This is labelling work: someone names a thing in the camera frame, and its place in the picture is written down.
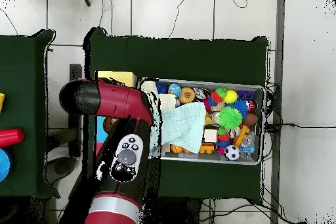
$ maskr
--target yellow object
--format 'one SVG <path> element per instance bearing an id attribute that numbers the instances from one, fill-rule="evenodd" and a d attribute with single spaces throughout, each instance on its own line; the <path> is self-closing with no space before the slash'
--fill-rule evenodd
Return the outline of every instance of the yellow object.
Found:
<path id="1" fill-rule="evenodd" d="M 199 148 L 200 154 L 211 154 L 215 150 L 215 146 L 213 146 L 213 143 L 202 143 L 201 147 Z"/>
<path id="2" fill-rule="evenodd" d="M 3 109 L 3 101 L 5 100 L 5 94 L 0 93 L 0 113 Z"/>
<path id="3" fill-rule="evenodd" d="M 195 92 L 192 88 L 183 87 L 178 99 L 181 103 L 190 103 L 195 99 Z"/>
<path id="4" fill-rule="evenodd" d="M 249 133 L 249 127 L 247 127 L 246 125 L 243 125 L 239 136 L 234 139 L 234 145 L 237 147 L 240 147 L 243 139 L 246 138 L 248 133 Z"/>
<path id="5" fill-rule="evenodd" d="M 175 153 L 178 154 L 179 152 L 183 151 L 183 148 L 181 146 L 176 146 L 176 145 L 171 145 L 171 150 Z"/>
<path id="6" fill-rule="evenodd" d="M 238 98 L 236 91 L 227 90 L 226 96 L 224 97 L 225 103 L 234 103 Z"/>
<path id="7" fill-rule="evenodd" d="M 113 78 L 122 82 L 127 87 L 135 88 L 137 84 L 137 77 L 132 72 L 111 72 L 111 71 L 98 71 L 99 78 Z"/>
<path id="8" fill-rule="evenodd" d="M 220 103 L 218 103 L 218 105 L 212 106 L 211 110 L 212 111 L 221 111 L 224 107 L 225 107 L 225 103 L 224 103 L 224 101 L 221 101 Z"/>

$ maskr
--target colorful ball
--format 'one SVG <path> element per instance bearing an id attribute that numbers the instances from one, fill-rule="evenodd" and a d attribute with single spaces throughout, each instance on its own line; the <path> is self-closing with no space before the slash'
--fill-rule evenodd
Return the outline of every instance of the colorful ball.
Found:
<path id="1" fill-rule="evenodd" d="M 181 146 L 176 146 L 176 145 L 171 145 L 171 150 L 175 153 L 178 154 L 179 152 L 183 151 L 183 148 Z"/>
<path id="2" fill-rule="evenodd" d="M 236 91 L 227 90 L 226 96 L 224 97 L 225 103 L 234 103 L 238 98 Z"/>
<path id="3" fill-rule="evenodd" d="M 180 85 L 177 85 L 176 83 L 169 85 L 168 93 L 175 95 L 175 97 L 179 97 L 179 95 L 181 94 Z"/>
<path id="4" fill-rule="evenodd" d="M 239 148 L 234 145 L 229 145 L 226 147 L 224 151 L 225 157 L 227 157 L 229 160 L 237 160 L 240 155 Z"/>

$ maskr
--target metal tray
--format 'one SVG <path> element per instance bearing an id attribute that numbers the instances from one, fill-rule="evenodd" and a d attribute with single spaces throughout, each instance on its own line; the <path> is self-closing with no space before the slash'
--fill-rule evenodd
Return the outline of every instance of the metal tray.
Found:
<path id="1" fill-rule="evenodd" d="M 143 81 L 153 80 L 152 78 L 140 78 L 138 80 L 137 87 Z M 254 99 L 258 103 L 258 107 L 254 114 L 258 116 L 258 122 L 255 125 L 250 126 L 250 130 L 255 132 L 255 152 L 251 154 L 251 159 L 244 158 L 240 156 L 237 160 L 231 161 L 222 154 L 213 152 L 212 154 L 192 154 L 181 152 L 175 154 L 173 152 L 163 152 L 161 153 L 162 160 L 179 160 L 188 162 L 209 162 L 218 164 L 240 164 L 240 165 L 257 165 L 263 157 L 263 144 L 264 144 L 264 122 L 265 122 L 265 106 L 266 106 L 266 92 L 264 87 L 258 85 L 238 85 L 238 84 L 228 84 L 228 83 L 215 83 L 215 82 L 202 82 L 202 81 L 186 81 L 186 80 L 176 80 L 176 79 L 155 79 L 156 81 L 162 82 L 164 84 L 170 85 L 172 83 L 177 83 L 181 87 L 201 87 L 208 90 L 216 89 L 217 87 L 225 87 L 227 89 L 238 90 L 248 90 L 254 91 Z"/>

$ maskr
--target yellow toy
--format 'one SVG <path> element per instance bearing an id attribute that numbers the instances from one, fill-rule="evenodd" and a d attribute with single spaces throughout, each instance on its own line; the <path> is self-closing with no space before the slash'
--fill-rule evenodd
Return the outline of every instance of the yellow toy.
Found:
<path id="1" fill-rule="evenodd" d="M 5 94 L 0 93 L 0 113 L 3 109 L 3 101 L 5 100 Z"/>
<path id="2" fill-rule="evenodd" d="M 182 152 L 184 149 L 181 146 L 171 145 L 171 150 L 175 154 L 178 154 L 179 152 Z"/>
<path id="3" fill-rule="evenodd" d="M 234 145 L 239 148 L 240 144 L 242 143 L 243 139 L 246 138 L 248 133 L 249 133 L 249 127 L 247 127 L 246 125 L 243 125 L 239 136 L 234 139 Z"/>
<path id="4" fill-rule="evenodd" d="M 211 154 L 215 150 L 215 146 L 213 143 L 202 143 L 201 147 L 199 148 L 200 154 Z"/>
<path id="5" fill-rule="evenodd" d="M 227 90 L 227 94 L 224 98 L 225 103 L 234 103 L 238 98 L 236 91 L 234 90 Z"/>

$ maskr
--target red toy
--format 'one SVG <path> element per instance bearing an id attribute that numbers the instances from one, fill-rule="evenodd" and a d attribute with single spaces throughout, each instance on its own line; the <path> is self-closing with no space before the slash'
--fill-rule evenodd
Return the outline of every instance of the red toy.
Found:
<path id="1" fill-rule="evenodd" d="M 24 140 L 24 132 L 21 129 L 0 129 L 0 148 L 15 145 Z"/>

